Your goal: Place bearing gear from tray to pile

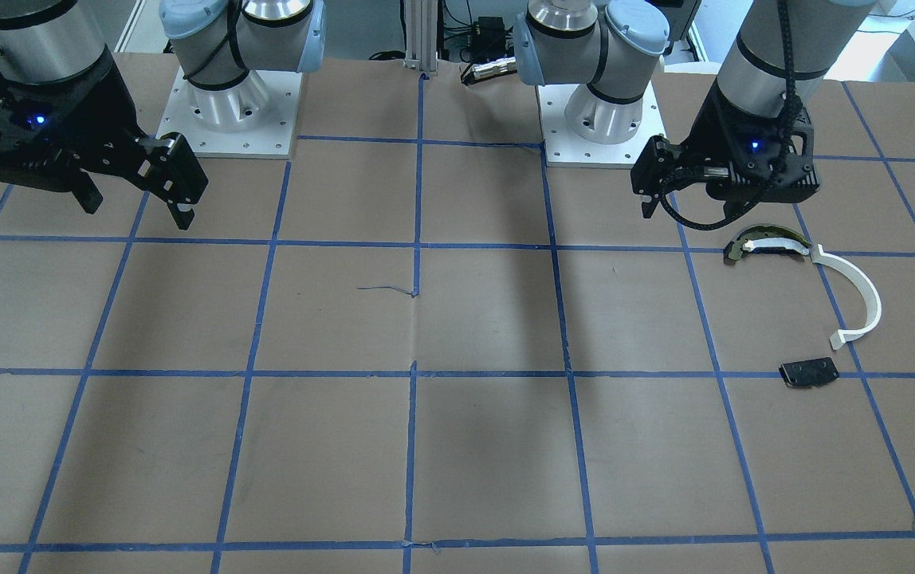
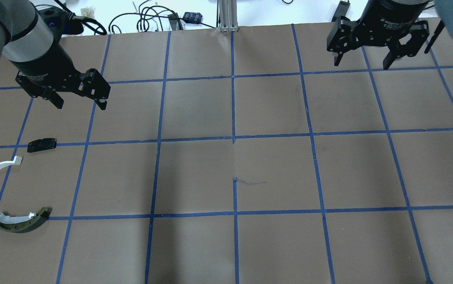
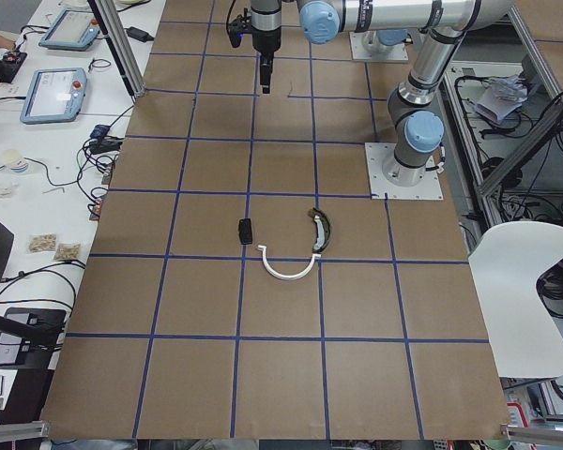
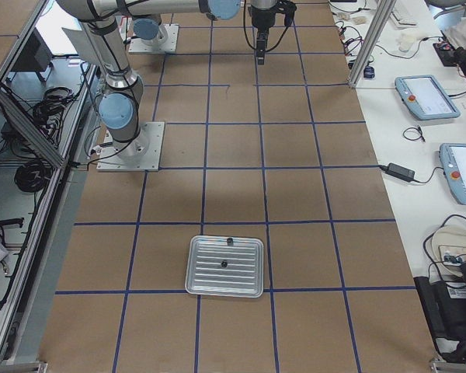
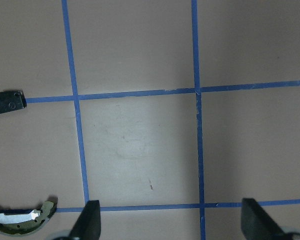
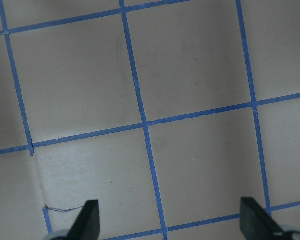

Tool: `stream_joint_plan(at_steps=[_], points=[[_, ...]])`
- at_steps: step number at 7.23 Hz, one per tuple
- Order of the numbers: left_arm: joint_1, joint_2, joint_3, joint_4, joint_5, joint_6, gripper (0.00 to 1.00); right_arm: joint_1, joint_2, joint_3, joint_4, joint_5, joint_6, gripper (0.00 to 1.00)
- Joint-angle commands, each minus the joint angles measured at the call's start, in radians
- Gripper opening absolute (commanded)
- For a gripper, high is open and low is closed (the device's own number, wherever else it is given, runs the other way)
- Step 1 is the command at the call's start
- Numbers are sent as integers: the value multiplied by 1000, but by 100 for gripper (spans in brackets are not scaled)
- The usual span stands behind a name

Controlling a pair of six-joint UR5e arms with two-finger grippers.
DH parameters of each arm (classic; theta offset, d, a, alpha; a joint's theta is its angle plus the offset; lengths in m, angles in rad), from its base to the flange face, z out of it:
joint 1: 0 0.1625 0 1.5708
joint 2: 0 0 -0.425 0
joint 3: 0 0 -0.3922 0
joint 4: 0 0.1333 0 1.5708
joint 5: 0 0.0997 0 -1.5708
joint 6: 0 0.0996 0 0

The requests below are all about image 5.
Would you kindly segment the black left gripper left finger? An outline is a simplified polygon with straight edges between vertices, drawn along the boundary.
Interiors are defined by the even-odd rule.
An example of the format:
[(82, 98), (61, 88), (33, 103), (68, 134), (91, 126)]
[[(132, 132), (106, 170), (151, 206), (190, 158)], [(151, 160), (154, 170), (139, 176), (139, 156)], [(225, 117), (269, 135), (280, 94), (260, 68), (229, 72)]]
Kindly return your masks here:
[(70, 240), (99, 240), (101, 236), (101, 209), (98, 200), (86, 203), (68, 238)]

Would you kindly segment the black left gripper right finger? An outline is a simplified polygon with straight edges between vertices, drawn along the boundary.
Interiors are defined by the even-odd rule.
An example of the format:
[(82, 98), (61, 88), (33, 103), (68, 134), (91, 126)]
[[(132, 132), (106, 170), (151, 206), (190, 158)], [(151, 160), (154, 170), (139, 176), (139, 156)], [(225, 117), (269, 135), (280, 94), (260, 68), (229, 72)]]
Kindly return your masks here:
[(241, 201), (241, 231), (246, 240), (290, 239), (254, 198)]

